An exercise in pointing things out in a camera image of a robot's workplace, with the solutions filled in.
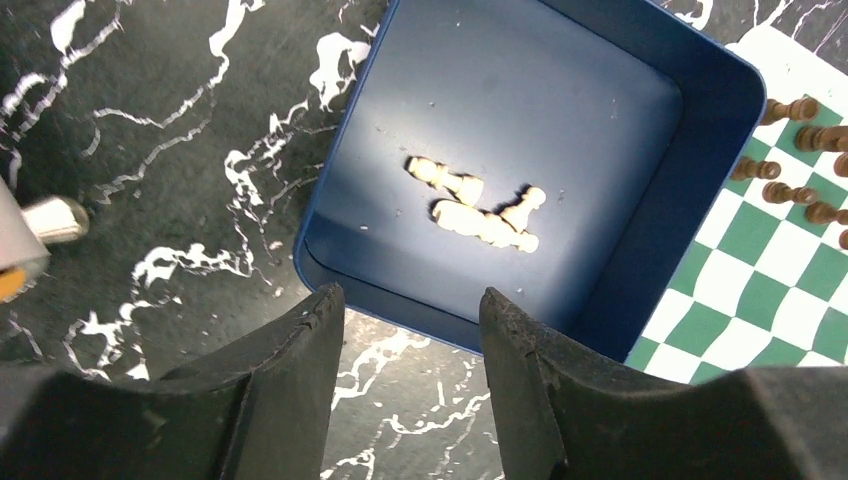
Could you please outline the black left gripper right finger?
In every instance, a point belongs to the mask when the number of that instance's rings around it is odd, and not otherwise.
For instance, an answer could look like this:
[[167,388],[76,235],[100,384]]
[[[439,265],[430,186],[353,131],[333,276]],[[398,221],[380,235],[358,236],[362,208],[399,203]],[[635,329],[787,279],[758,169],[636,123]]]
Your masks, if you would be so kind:
[[843,479],[845,367],[747,367],[700,385],[618,363],[494,288],[480,333],[509,479]]

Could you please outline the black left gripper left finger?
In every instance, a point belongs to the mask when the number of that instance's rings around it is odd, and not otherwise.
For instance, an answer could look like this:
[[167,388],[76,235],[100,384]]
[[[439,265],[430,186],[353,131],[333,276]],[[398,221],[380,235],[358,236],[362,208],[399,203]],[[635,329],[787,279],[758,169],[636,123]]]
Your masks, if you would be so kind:
[[1,369],[5,479],[316,479],[345,298],[322,286],[279,318],[154,381],[44,363]]

